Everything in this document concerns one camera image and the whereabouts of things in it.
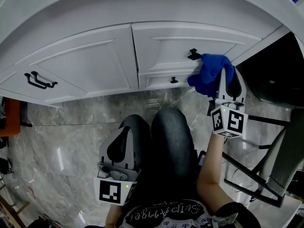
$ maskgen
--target black handle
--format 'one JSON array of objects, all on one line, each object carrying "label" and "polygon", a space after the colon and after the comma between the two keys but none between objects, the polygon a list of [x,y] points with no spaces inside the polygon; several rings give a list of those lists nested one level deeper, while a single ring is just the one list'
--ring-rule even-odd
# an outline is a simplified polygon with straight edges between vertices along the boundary
[{"label": "black handle", "polygon": [[178,83],[178,81],[175,79],[175,77],[172,77],[172,81],[170,81],[171,84]]},{"label": "black handle", "polygon": [[197,49],[193,48],[190,50],[190,52],[191,52],[191,55],[188,56],[189,59],[194,61],[194,60],[201,58],[201,54],[197,53]]},{"label": "black handle", "polygon": [[46,89],[45,86],[37,85],[37,84],[31,82],[31,81],[30,81],[30,74],[24,74],[24,75],[28,78],[28,83],[29,83],[30,85],[35,86],[35,87],[40,88],[40,89]]},{"label": "black handle", "polygon": [[49,84],[49,83],[44,83],[44,82],[42,82],[42,81],[40,81],[40,80],[37,79],[37,76],[38,76],[38,73],[37,73],[37,72],[31,71],[30,73],[34,76],[35,82],[38,83],[38,84],[41,84],[41,85],[44,86],[44,87],[54,88],[54,86],[55,86],[56,84],[58,84],[57,82],[52,82],[52,85]]}]

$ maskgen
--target blue cloth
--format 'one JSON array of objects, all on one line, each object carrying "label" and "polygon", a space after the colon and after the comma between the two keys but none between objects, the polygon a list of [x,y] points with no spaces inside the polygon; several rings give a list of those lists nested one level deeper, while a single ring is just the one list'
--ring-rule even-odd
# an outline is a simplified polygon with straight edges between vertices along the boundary
[{"label": "blue cloth", "polygon": [[229,85],[234,75],[234,67],[230,60],[223,55],[204,54],[201,60],[204,64],[200,74],[190,76],[188,84],[194,86],[198,93],[215,98],[219,88],[221,70],[225,68],[227,84]]}]

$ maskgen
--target marble floor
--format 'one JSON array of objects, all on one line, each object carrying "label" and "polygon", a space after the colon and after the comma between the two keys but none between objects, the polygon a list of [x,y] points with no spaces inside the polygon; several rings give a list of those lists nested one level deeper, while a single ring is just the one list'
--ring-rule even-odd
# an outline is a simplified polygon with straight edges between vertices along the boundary
[{"label": "marble floor", "polygon": [[[95,201],[93,177],[97,175],[99,146],[130,114],[141,115],[151,124],[155,113],[172,106],[186,116],[195,148],[206,150],[211,135],[207,117],[209,99],[190,88],[144,91],[66,102],[63,108],[28,104],[32,128],[22,127],[9,138],[9,158],[16,178],[4,177],[9,202],[16,206],[30,202],[21,214],[26,225],[46,213],[70,228],[103,225],[109,205]],[[290,110],[258,101],[248,92],[247,113],[288,121]],[[247,167],[255,166],[265,151],[257,144],[269,144],[282,128],[248,121],[244,139],[228,140],[224,151]],[[224,184],[224,177],[253,188],[251,181],[223,160],[221,186],[236,201],[248,196]]]}]

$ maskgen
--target person's arm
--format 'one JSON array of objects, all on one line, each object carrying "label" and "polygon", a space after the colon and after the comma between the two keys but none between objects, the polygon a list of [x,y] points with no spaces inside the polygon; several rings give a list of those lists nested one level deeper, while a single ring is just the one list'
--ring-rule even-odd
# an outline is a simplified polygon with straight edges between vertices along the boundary
[{"label": "person's arm", "polygon": [[224,139],[220,135],[211,135],[196,184],[198,195],[213,213],[225,204],[234,202],[219,186]]},{"label": "person's arm", "polygon": [[105,219],[105,228],[115,228],[115,223],[123,213],[123,207],[112,204]]}]

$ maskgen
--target cabinet door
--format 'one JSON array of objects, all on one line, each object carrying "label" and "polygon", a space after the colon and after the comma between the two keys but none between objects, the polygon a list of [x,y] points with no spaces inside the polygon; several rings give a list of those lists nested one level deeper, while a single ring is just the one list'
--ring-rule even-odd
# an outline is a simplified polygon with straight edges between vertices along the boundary
[{"label": "cabinet door", "polygon": [[[52,82],[57,82],[57,84],[53,88],[45,87],[35,82],[32,72],[37,72],[37,80],[42,83],[52,85]],[[34,85],[28,82],[26,73],[30,74],[30,82]],[[83,90],[37,65],[9,67],[0,75],[0,91],[1,95],[6,97],[44,105],[72,100],[85,94]]]},{"label": "cabinet door", "polygon": [[132,29],[140,73],[197,70],[201,60],[187,58],[193,48],[232,61],[261,40],[238,30],[188,22],[134,23]]},{"label": "cabinet door", "polygon": [[138,89],[131,24],[83,32],[32,53],[37,65],[85,92],[83,97]]}]

